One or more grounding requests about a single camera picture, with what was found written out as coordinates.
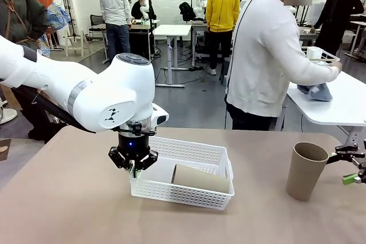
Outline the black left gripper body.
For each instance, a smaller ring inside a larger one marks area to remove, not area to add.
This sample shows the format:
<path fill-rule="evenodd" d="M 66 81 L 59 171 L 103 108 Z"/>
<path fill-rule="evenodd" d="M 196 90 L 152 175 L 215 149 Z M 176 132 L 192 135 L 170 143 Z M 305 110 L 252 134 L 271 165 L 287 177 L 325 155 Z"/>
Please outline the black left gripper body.
<path fill-rule="evenodd" d="M 149 160 L 144 160 L 149 157 L 149 137 L 141 135 L 137 137 L 126 137 L 122 134 L 118 135 L 118 152 L 123 158 L 121 167 L 130 169 L 132 161 L 136 170 L 146 170 L 150 163 Z"/>

